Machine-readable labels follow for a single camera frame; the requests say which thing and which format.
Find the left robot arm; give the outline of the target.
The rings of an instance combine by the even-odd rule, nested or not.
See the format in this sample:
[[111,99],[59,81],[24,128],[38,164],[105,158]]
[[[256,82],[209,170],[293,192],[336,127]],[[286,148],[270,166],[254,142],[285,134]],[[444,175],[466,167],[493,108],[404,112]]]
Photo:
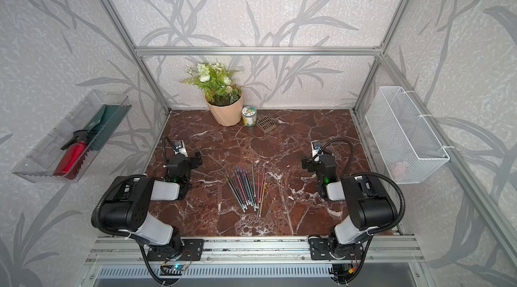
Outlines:
[[147,175],[118,176],[94,208],[91,221],[101,232],[134,239],[140,245],[183,247],[179,230],[149,212],[152,201],[186,198],[191,171],[203,164],[200,152],[193,157],[176,154],[166,164],[165,178]]

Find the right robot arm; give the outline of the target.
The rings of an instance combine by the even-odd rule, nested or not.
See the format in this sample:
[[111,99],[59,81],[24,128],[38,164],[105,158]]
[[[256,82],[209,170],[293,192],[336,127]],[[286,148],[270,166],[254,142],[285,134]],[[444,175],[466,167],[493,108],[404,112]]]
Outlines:
[[302,168],[316,174],[317,191],[323,199],[346,202],[348,215],[332,229],[328,238],[333,253],[392,229],[405,215],[405,196],[387,176],[363,172],[338,177],[337,163],[331,154],[304,157]]

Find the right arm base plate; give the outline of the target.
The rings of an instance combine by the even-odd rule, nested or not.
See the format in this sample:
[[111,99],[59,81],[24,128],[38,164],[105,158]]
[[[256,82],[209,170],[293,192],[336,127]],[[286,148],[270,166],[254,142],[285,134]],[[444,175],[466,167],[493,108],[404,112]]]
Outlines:
[[363,245],[352,243],[348,245],[338,243],[334,236],[308,237],[311,260],[362,260]]

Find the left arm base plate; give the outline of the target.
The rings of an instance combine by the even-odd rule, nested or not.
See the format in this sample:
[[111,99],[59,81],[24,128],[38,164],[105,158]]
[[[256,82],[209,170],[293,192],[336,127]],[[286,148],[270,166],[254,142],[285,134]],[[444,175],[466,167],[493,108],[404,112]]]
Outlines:
[[200,261],[203,253],[203,239],[182,239],[179,246],[164,245],[150,246],[147,253],[148,261],[179,260]]

